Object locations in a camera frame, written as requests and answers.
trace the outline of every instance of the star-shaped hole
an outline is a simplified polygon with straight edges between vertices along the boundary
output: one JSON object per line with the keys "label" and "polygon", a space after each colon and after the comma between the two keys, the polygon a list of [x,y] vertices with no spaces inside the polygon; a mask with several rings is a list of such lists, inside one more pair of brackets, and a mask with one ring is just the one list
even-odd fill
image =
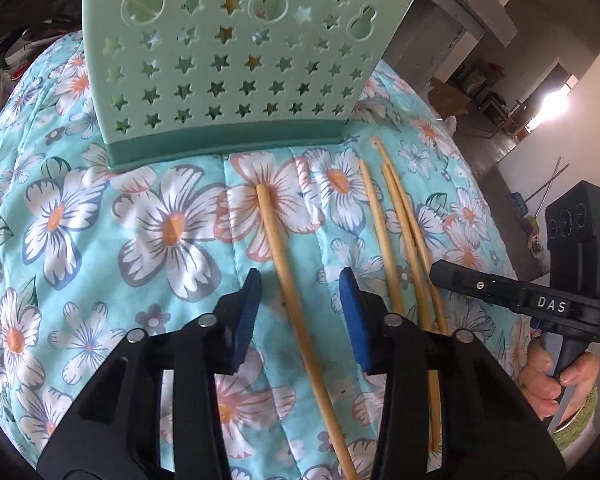
{"label": "star-shaped hole", "polygon": [[338,52],[340,52],[340,55],[342,57],[345,57],[345,56],[348,56],[349,54],[351,54],[351,49],[352,49],[351,45],[348,43],[345,43]]}
{"label": "star-shaped hole", "polygon": [[282,92],[285,89],[284,82],[274,81],[273,84],[269,87],[269,90],[273,92],[273,95],[278,95],[278,92]]}
{"label": "star-shaped hole", "polygon": [[178,58],[176,69],[180,70],[183,74],[186,74],[192,68],[194,68],[194,65],[191,61],[191,56]]}
{"label": "star-shaped hole", "polygon": [[246,114],[250,113],[251,105],[238,105],[238,111],[235,114],[240,115],[240,117],[244,117]]}
{"label": "star-shaped hole", "polygon": [[118,84],[125,75],[122,73],[121,66],[110,66],[109,67],[109,77],[107,77],[107,83]]}
{"label": "star-shaped hole", "polygon": [[256,82],[255,81],[243,81],[240,91],[244,92],[245,95],[249,95],[250,92],[255,92],[256,91]]}
{"label": "star-shaped hole", "polygon": [[186,10],[189,14],[193,14],[200,8],[200,0],[184,0],[182,9]]}
{"label": "star-shaped hole", "polygon": [[340,73],[340,69],[342,69],[342,67],[334,63],[333,66],[329,69],[329,73],[332,76],[336,77],[336,75]]}
{"label": "star-shaped hole", "polygon": [[224,81],[221,81],[219,83],[212,82],[211,88],[207,90],[207,93],[213,94],[214,97],[218,97],[222,92],[226,92],[226,90],[224,89]]}
{"label": "star-shaped hole", "polygon": [[221,9],[226,10],[226,13],[231,16],[237,10],[242,10],[240,6],[240,0],[224,0],[224,4],[220,6]]}
{"label": "star-shaped hole", "polygon": [[220,72],[225,66],[229,66],[229,55],[227,56],[216,56],[214,55],[214,62],[211,64],[217,72]]}
{"label": "star-shaped hole", "polygon": [[278,111],[278,103],[267,103],[267,107],[263,110],[264,113],[271,115]]}
{"label": "star-shaped hole", "polygon": [[146,76],[151,79],[156,72],[160,72],[160,69],[158,68],[158,62],[155,59],[151,63],[143,61],[142,70],[140,72],[146,74]]}
{"label": "star-shaped hole", "polygon": [[191,83],[187,83],[186,85],[178,85],[178,90],[174,96],[180,96],[180,98],[184,101],[184,99],[192,94],[193,92],[191,91]]}
{"label": "star-shaped hole", "polygon": [[129,119],[125,119],[124,121],[116,121],[116,131],[122,132],[123,135],[126,135],[126,131],[131,128],[131,124],[129,124]]}
{"label": "star-shaped hole", "polygon": [[329,40],[319,38],[318,41],[315,43],[314,47],[317,50],[327,50],[329,47]]}
{"label": "star-shaped hole", "polygon": [[196,41],[198,38],[196,37],[196,28],[191,27],[182,27],[180,34],[178,35],[178,41],[181,41],[185,45],[189,46],[189,43],[192,41]]}
{"label": "star-shaped hole", "polygon": [[318,63],[318,61],[310,61],[306,66],[306,71],[309,74],[312,74],[313,72],[318,72]]}
{"label": "star-shaped hole", "polygon": [[284,72],[291,68],[291,58],[290,57],[281,57],[280,62],[276,65],[277,68],[280,69],[280,72]]}
{"label": "star-shaped hole", "polygon": [[215,121],[216,117],[218,117],[220,115],[222,115],[222,112],[220,111],[219,106],[216,106],[216,107],[210,106],[209,111],[205,114],[205,116],[211,117],[212,121]]}
{"label": "star-shaped hole", "polygon": [[260,46],[264,41],[270,41],[269,33],[270,30],[268,28],[265,28],[264,30],[257,28],[251,36],[251,40],[254,41],[257,46]]}
{"label": "star-shaped hole", "polygon": [[284,43],[288,44],[289,48],[293,48],[296,45],[300,44],[300,39],[301,39],[300,34],[298,34],[298,35],[291,34],[286,38]]}
{"label": "star-shaped hole", "polygon": [[222,44],[225,44],[227,41],[232,40],[234,38],[234,28],[233,27],[223,27],[220,26],[220,30],[214,36],[216,40],[220,40]]}
{"label": "star-shaped hole", "polygon": [[149,101],[149,104],[152,105],[156,99],[160,99],[160,94],[158,94],[157,88],[144,91],[144,97],[142,98],[142,101]]}
{"label": "star-shaped hole", "polygon": [[340,26],[340,17],[334,16],[333,14],[327,14],[327,17],[324,20],[322,20],[322,22],[324,23],[324,26],[327,28],[327,30],[331,30],[334,27]]}
{"label": "star-shaped hole", "polygon": [[142,41],[140,44],[143,44],[149,50],[151,50],[155,45],[160,43],[160,37],[158,37],[158,31],[152,30],[151,32],[143,32],[142,33]]}
{"label": "star-shaped hole", "polygon": [[257,67],[262,66],[262,63],[260,62],[261,57],[262,56],[252,56],[249,54],[249,59],[247,59],[247,62],[244,65],[248,66],[249,70],[253,72]]}
{"label": "star-shaped hole", "polygon": [[105,56],[114,57],[116,52],[122,48],[122,43],[120,43],[120,38],[105,38],[104,39],[104,50],[102,53]]}
{"label": "star-shaped hole", "polygon": [[293,17],[296,19],[296,22],[298,22],[300,25],[302,25],[304,22],[310,22],[311,7],[299,6],[298,10],[294,12]]}
{"label": "star-shaped hole", "polygon": [[182,124],[184,124],[185,121],[190,118],[192,118],[190,108],[185,108],[184,110],[178,110],[178,114],[176,115],[176,121],[180,121]]}
{"label": "star-shaped hole", "polygon": [[124,105],[128,105],[128,101],[125,101],[124,94],[111,98],[111,108],[117,108],[118,111],[120,111]]}
{"label": "star-shaped hole", "polygon": [[161,122],[162,122],[162,120],[160,119],[160,117],[158,117],[158,114],[156,113],[153,115],[147,115],[146,121],[144,122],[144,124],[147,124],[148,126],[151,126],[152,128],[155,128]]}

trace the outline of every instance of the wooden stick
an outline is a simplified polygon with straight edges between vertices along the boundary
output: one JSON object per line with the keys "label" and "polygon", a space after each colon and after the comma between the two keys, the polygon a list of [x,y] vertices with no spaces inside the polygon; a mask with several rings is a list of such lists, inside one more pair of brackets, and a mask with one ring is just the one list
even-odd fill
{"label": "wooden stick", "polygon": [[395,265],[394,253],[391,250],[389,243],[389,235],[386,232],[386,222],[384,221],[384,213],[380,207],[380,202],[374,190],[373,181],[369,175],[369,170],[366,167],[365,161],[360,159],[360,170],[362,170],[362,180],[365,182],[366,196],[369,200],[369,207],[374,218],[374,226],[376,235],[378,235],[378,243],[380,244],[380,254],[384,262],[384,270],[386,271],[386,282],[389,288],[389,301],[391,302],[392,310],[400,314],[405,314],[404,305],[402,304],[402,292],[400,291],[400,281],[398,280],[397,266]]}
{"label": "wooden stick", "polygon": [[429,293],[431,294],[431,301],[433,302],[433,308],[436,312],[436,320],[438,322],[438,329],[442,335],[449,335],[449,326],[446,322],[445,309],[442,305],[442,298],[440,298],[439,290],[431,283],[429,279],[429,271],[431,270],[431,256],[429,253],[429,248],[427,247],[424,236],[422,236],[422,231],[418,225],[418,220],[416,219],[416,215],[413,212],[413,207],[411,206],[411,201],[407,197],[407,193],[404,191],[402,187],[402,183],[400,178],[398,177],[397,171],[395,171],[394,165],[389,158],[388,153],[386,152],[384,146],[382,145],[382,141],[375,137],[374,141],[376,146],[378,147],[378,151],[380,151],[380,155],[382,156],[382,160],[391,170],[391,174],[395,180],[395,183],[398,187],[398,192],[400,193],[400,198],[402,200],[402,205],[404,206],[404,210],[407,213],[407,218],[409,220],[409,225],[411,227],[411,233],[418,247],[418,254],[420,255],[420,259],[422,261],[422,265],[424,266],[427,273],[427,286],[429,287]]}
{"label": "wooden stick", "polygon": [[322,380],[320,365],[318,364],[318,359],[314,352],[314,346],[312,345],[309,330],[304,322],[300,297],[298,296],[296,284],[294,283],[291,269],[286,260],[285,248],[282,238],[280,237],[280,232],[278,231],[278,219],[276,218],[276,214],[271,205],[269,191],[264,184],[258,184],[256,186],[256,192],[258,193],[260,212],[262,214],[262,219],[264,220],[267,240],[271,247],[273,263],[276,266],[276,272],[278,274],[278,279],[280,280],[280,288],[282,289],[286,309],[289,314],[289,319],[291,320],[291,325],[296,333],[298,346],[300,348],[302,360],[304,361],[304,367],[306,368],[309,377],[311,388],[314,391],[315,400],[318,403],[322,420],[324,420],[324,424],[327,427],[329,440],[333,445],[346,479],[358,480],[358,472],[353,465],[353,460],[347,449],[347,443],[344,440],[342,429],[336,418],[336,413],[331,404],[329,393]]}
{"label": "wooden stick", "polygon": [[[398,192],[398,184],[394,180],[391,169],[388,164],[382,165],[382,174],[389,188],[389,195],[394,203],[395,213],[398,217],[398,223],[402,231],[402,241],[407,255],[407,262],[411,267],[411,278],[413,279],[413,287],[416,293],[416,304],[418,305],[418,320],[420,327],[427,332],[431,332],[432,325],[429,316],[429,301],[427,301],[427,293],[425,290],[425,279],[422,275],[422,268],[418,259],[418,251],[416,244],[411,237],[409,228],[409,220],[402,206],[400,192]],[[428,370],[429,378],[429,405],[431,409],[431,442],[430,447],[433,451],[438,450],[440,441],[440,433],[442,432],[442,402],[440,400],[440,382],[438,381],[437,370]]]}

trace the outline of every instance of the green plastic basket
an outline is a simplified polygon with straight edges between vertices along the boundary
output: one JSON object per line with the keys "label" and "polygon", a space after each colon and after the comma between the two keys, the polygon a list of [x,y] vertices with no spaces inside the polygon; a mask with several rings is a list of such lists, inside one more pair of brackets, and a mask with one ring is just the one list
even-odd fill
{"label": "green plastic basket", "polygon": [[337,142],[413,0],[83,0],[109,167]]}

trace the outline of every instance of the floral fabric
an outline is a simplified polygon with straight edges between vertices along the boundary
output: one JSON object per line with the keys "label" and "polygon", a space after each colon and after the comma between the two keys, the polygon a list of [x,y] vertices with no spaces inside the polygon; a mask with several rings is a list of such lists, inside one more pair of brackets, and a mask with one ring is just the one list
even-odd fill
{"label": "floral fabric", "polygon": [[[337,279],[350,266],[388,303],[396,272],[416,308],[400,229],[370,141],[382,138],[435,259],[512,276],[489,207],[452,139],[383,62],[337,146],[189,157],[109,173],[81,33],[28,69],[0,115],[0,424],[35,464],[63,414],[126,331],[181,328],[260,269],[252,346],[216,379],[235,479],[342,478],[278,286],[255,186],[272,193],[324,379],[361,478],[368,478],[384,377],[350,349]],[[360,173],[365,159],[398,267],[380,256]],[[443,293],[453,329],[477,333],[512,375],[529,326],[509,311]],[[173,466],[171,380],[160,437]],[[432,465],[439,457],[432,457]]]}

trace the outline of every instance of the silver rivet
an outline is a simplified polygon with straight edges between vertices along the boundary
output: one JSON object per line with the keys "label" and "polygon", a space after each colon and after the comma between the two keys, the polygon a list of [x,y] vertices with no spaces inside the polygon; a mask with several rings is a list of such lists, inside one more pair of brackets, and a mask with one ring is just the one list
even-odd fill
{"label": "silver rivet", "polygon": [[213,326],[218,322],[218,318],[213,314],[203,314],[198,318],[198,324],[204,328]]}
{"label": "silver rivet", "polygon": [[126,340],[130,343],[137,343],[138,341],[142,341],[142,339],[144,339],[144,330],[141,328],[135,328],[126,333]]}
{"label": "silver rivet", "polygon": [[384,316],[384,324],[387,326],[400,326],[402,324],[402,316],[391,312]]}
{"label": "silver rivet", "polygon": [[474,333],[471,332],[471,330],[467,330],[465,328],[461,328],[460,330],[457,330],[456,333],[454,334],[454,336],[461,343],[470,343],[471,341],[474,340]]}

